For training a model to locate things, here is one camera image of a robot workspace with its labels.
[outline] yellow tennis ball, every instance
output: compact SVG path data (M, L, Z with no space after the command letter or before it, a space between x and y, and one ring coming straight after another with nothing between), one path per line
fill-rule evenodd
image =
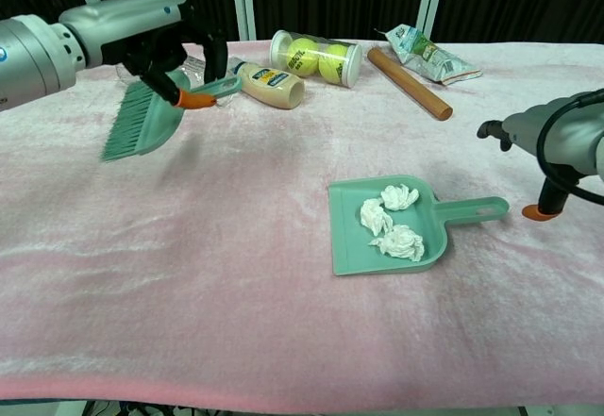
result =
M317 71L319 47L311 39L296 39L287 49L287 66L293 74L312 75Z
M348 47L343 45L330 45L319 58L319 72L321 76L332 84L342 83L342 70Z

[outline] pink towel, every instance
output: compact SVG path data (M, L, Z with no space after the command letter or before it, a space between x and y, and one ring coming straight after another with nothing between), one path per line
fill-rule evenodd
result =
M2 112L0 398L305 413L603 402L604 208L571 197L559 219L526 220L535 158L476 130L597 89L604 46L446 48L484 76L427 83L454 109L443 123L366 59L353 90L308 79L294 110L238 94L113 163L98 159L126 89L113 67ZM268 42L230 53L266 62ZM426 273L335 277L327 185L396 174L512 211L449 228Z

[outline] rolling pin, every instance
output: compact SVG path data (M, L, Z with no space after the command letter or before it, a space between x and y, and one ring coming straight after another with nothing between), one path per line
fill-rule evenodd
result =
M413 97L417 103L431 112L439 121L446 121L451 117L452 107L405 72L398 62L388 58L379 48L369 50L367 57L397 86Z

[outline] hand brush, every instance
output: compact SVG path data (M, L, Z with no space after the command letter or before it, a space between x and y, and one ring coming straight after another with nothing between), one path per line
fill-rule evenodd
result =
M171 72L170 78L183 91L192 94L197 102L191 108L213 106L216 99L241 90L242 81L238 76L228 77L200 86L189 92L191 82L180 71ZM206 100L197 97L206 94ZM176 132L182 120L184 108L174 107L162 99L142 81L137 81L126 90L109 138L101 155L103 161L114 161L120 158L144 155L153 152L168 141Z

